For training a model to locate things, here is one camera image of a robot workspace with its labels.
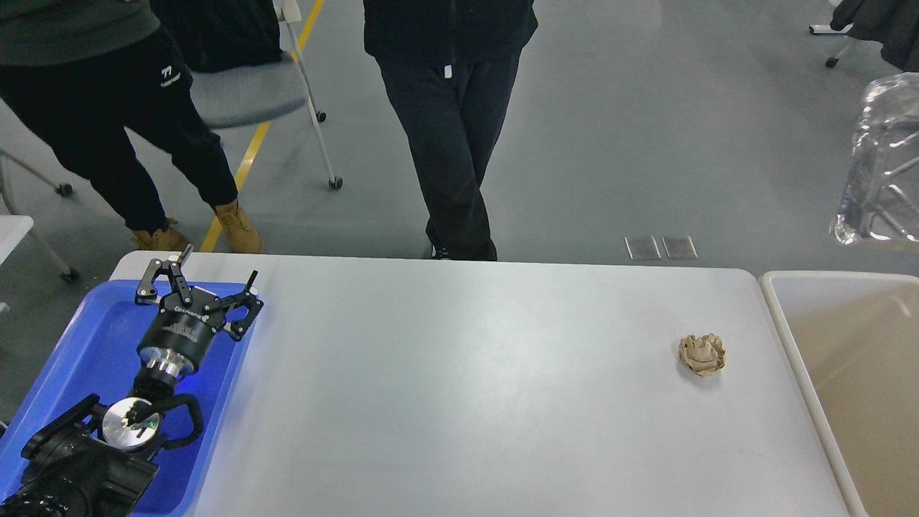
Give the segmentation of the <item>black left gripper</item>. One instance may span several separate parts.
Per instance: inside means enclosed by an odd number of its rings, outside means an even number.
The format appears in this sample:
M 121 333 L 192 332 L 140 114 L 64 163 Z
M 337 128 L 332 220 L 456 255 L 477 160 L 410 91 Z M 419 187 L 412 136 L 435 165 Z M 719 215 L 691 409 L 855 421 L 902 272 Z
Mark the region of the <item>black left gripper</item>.
M 253 287 L 258 271 L 251 272 L 242 291 L 227 297 L 218 297 L 209 290 L 192 290 L 182 265 L 193 250 L 193 245 L 186 245 L 180 255 L 152 259 L 136 288 L 139 307 L 159 307 L 137 347 L 141 364 L 152 369 L 154 363 L 167 363 L 165 372 L 171 376 L 197 373 L 220 332 L 239 343 L 265 305 Z M 167 279 L 171 289 L 167 294 L 154 287 L 161 277 Z

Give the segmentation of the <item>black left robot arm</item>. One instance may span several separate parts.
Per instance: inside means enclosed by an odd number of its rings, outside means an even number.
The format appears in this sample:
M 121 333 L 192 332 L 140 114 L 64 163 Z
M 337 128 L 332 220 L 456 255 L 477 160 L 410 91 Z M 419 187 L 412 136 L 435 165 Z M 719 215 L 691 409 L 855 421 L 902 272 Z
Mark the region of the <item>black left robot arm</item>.
M 2 435 L 4 516 L 182 516 L 263 302 L 188 281 L 190 250 L 81 302 Z

